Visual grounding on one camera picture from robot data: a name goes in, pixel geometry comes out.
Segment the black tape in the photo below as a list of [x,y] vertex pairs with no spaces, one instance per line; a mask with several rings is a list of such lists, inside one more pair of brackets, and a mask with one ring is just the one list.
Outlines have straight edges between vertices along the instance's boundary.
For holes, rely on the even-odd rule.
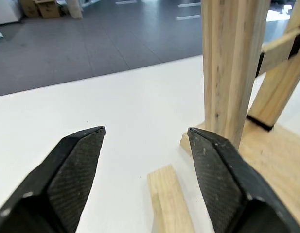
[[256,78],[259,76],[259,72],[260,72],[260,68],[261,68],[264,56],[265,56],[265,53],[261,52],[259,62],[258,62],[257,72],[256,72]]
[[274,127],[274,125],[273,126],[268,126],[268,125],[264,124],[263,122],[257,120],[256,118],[253,118],[252,116],[249,116],[249,115],[247,115],[246,118],[248,120],[250,120],[251,122],[255,123],[256,125],[262,127],[266,131],[271,131]]
[[290,59],[291,57],[293,57],[294,55],[296,55],[299,52],[300,49],[300,34],[296,36],[295,41],[292,45],[290,54],[288,59]]

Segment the white line on floor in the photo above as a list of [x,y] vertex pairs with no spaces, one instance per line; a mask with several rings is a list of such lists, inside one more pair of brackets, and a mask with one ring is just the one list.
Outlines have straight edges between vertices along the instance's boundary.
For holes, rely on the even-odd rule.
[[116,5],[122,5],[122,4],[131,4],[131,3],[137,3],[136,0],[132,0],[132,1],[117,1],[115,4]]
[[200,18],[200,15],[177,17],[176,20],[186,20],[186,19],[192,19],[192,18]]
[[190,6],[200,6],[200,2],[195,3],[186,3],[186,4],[179,4],[178,7],[190,7]]

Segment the wooden post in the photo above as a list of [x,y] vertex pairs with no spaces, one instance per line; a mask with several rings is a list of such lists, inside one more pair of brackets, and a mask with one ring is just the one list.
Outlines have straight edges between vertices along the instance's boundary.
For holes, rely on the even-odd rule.
[[205,127],[238,148],[270,0],[203,0]]
[[[285,33],[300,26],[300,0],[294,6]],[[266,73],[248,116],[271,129],[300,79],[300,49],[296,56]]]

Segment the wooden stick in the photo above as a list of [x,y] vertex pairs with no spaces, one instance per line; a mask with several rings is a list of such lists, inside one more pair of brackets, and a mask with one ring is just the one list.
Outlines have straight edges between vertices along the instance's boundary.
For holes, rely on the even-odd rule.
[[238,148],[269,0],[203,0],[205,126]]
[[148,174],[159,233],[194,233],[177,175],[171,165]]
[[[300,26],[300,0],[296,2],[285,33]],[[266,73],[249,116],[272,128],[300,79],[300,49],[296,56]]]
[[300,36],[300,28],[295,28],[289,33],[262,46],[263,59],[258,75],[267,72],[289,59],[295,40]]

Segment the wooden base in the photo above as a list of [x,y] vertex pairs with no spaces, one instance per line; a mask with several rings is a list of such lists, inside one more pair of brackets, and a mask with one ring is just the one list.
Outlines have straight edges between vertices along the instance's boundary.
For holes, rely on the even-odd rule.
[[[180,145],[192,153],[187,133]],[[267,132],[246,120],[239,152],[265,178],[300,224],[300,137],[280,125]]]

